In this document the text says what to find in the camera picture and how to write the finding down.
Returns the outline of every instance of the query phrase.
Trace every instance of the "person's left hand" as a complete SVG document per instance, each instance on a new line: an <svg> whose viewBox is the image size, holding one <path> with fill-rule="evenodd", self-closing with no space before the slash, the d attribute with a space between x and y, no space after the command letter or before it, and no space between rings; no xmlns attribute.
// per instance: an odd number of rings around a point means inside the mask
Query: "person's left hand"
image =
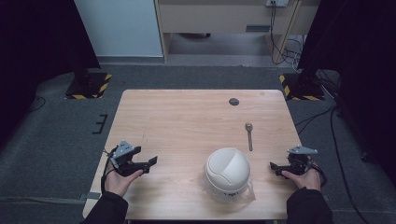
<svg viewBox="0 0 396 224"><path fill-rule="evenodd" d="M113 163L109 162L107 170L111 171L114 169ZM128 190L131 183L143 174L143 170L138 170L131 175L122 176L116 171L111 171L107 174L105 182L105 190L116 193L123 197Z"/></svg>

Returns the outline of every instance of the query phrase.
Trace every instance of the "table top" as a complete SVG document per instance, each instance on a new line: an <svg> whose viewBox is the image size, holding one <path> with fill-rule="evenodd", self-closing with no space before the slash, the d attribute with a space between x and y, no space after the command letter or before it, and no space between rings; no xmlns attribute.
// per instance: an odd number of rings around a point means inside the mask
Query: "table top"
<svg viewBox="0 0 396 224"><path fill-rule="evenodd" d="M239 105L231 105L230 99ZM251 122L253 150L246 122ZM269 162L288 165L287 149L300 139L281 91L276 90L128 90L121 97L105 149L121 140L142 151L133 161L158 156L150 173L129 187L126 219L285 219L286 200L296 190L276 176ZM204 190L205 163L214 151L235 147L250 164L255 200L221 203ZM101 192L103 154L91 192ZM83 216L97 200L88 199Z"/></svg>

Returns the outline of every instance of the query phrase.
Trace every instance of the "black and yellow striped base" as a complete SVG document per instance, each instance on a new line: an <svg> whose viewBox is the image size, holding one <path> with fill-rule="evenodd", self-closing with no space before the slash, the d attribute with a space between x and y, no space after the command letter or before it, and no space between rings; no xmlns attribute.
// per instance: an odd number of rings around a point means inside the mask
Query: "black and yellow striped base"
<svg viewBox="0 0 396 224"><path fill-rule="evenodd" d="M107 73L92 73L92 84L90 87L81 87L75 78L66 92L65 99L92 99L101 98L105 93L111 75Z"/></svg>
<svg viewBox="0 0 396 224"><path fill-rule="evenodd" d="M319 85L313 85L304 90L296 90L296 82L298 81L298 74L284 74L279 77L285 91L287 100L324 100L324 94Z"/></svg>

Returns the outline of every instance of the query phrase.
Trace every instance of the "power outlet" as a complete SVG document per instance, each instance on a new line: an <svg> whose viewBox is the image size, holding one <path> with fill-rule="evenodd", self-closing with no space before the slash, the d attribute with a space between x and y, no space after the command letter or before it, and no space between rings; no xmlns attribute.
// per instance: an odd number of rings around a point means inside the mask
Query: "power outlet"
<svg viewBox="0 0 396 224"><path fill-rule="evenodd" d="M286 7L289 3L289 0L267 0L265 3L266 6L272 7L276 4L277 7Z"/></svg>

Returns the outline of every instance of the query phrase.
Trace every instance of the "black sleeve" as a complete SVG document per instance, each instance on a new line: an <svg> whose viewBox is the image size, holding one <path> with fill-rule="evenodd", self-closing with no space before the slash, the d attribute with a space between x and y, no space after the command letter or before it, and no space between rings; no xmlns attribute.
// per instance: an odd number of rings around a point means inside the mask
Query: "black sleeve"
<svg viewBox="0 0 396 224"><path fill-rule="evenodd" d="M122 224L127 210L128 203L120 195L104 192L80 224Z"/></svg>
<svg viewBox="0 0 396 224"><path fill-rule="evenodd" d="M288 224L332 224L332 210L320 191L302 188L287 201Z"/></svg>

